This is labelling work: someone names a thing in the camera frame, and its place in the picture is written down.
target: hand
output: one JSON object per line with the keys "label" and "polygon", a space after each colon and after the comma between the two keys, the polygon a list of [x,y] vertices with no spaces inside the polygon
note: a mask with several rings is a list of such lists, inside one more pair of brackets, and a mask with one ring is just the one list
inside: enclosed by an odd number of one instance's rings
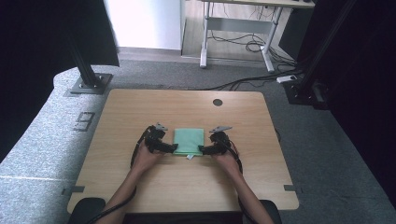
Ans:
{"label": "hand", "polygon": [[145,141],[142,141],[137,149],[136,157],[134,158],[134,165],[132,170],[137,170],[142,173],[149,170],[154,164],[164,155],[164,152],[154,150],[153,153],[149,152]]}
{"label": "hand", "polygon": [[[234,144],[231,144],[231,149],[238,155],[238,151],[236,150]],[[211,156],[227,175],[240,175],[238,163],[230,151],[227,150],[222,155],[219,153]]]}

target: wooden table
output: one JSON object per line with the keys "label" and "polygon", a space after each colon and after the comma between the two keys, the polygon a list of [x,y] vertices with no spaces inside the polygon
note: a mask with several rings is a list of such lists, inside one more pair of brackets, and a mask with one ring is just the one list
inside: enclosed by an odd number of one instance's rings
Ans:
{"label": "wooden table", "polygon": [[[222,105],[214,105],[215,99]],[[129,171],[136,141],[157,121],[169,128],[165,143],[173,142],[175,128],[203,128],[206,146],[209,130],[233,126],[226,133],[258,198],[279,209],[299,206],[295,192],[284,189],[292,185],[290,174],[260,92],[113,90],[78,177],[77,186],[85,189],[72,194],[70,213],[82,198],[111,198]],[[210,156],[189,161],[170,154],[141,178],[128,208],[130,213],[238,210],[231,182]]]}
{"label": "wooden table", "polygon": [[[206,68],[207,59],[207,31],[229,31],[229,32],[243,32],[253,34],[268,35],[265,40],[265,45],[261,46],[262,57],[269,73],[275,72],[271,62],[268,50],[271,47],[271,42],[274,38],[277,24],[279,22],[280,14],[283,7],[297,7],[297,8],[313,8],[315,4],[311,1],[309,3],[293,0],[201,0],[205,2],[204,14],[204,41],[201,46],[201,61],[200,67]],[[268,6],[276,7],[275,15],[272,21],[253,21],[253,20],[236,20],[229,18],[216,18],[209,15],[210,3],[226,3],[239,5],[254,5],[254,6]]]}

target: green cloth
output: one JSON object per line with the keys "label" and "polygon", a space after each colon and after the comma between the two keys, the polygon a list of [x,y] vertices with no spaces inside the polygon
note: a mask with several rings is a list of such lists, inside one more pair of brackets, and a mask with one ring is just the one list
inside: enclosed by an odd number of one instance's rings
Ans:
{"label": "green cloth", "polygon": [[175,155],[202,156],[198,146],[204,145],[204,129],[175,129],[174,144],[178,144]]}

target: white wall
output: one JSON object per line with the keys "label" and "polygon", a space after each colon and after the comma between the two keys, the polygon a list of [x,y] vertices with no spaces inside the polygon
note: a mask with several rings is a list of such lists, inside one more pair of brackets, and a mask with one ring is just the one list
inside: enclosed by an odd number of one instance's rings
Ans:
{"label": "white wall", "polygon": [[104,1],[118,47],[181,49],[184,0]]}

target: gray carpet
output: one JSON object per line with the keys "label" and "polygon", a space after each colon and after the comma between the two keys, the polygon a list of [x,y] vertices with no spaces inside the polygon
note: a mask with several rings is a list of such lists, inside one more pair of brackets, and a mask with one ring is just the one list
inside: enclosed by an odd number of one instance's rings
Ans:
{"label": "gray carpet", "polygon": [[[264,69],[196,63],[121,61],[95,66],[114,75],[104,95],[70,95],[78,70],[54,79],[55,89],[24,136],[0,164],[0,223],[65,223],[70,189],[111,89],[194,90]],[[300,207],[280,211],[283,223],[396,223],[396,212],[329,111],[290,105],[281,85],[268,82],[239,91],[261,91],[280,133],[280,145]],[[87,132],[74,131],[81,112],[95,113]]]}

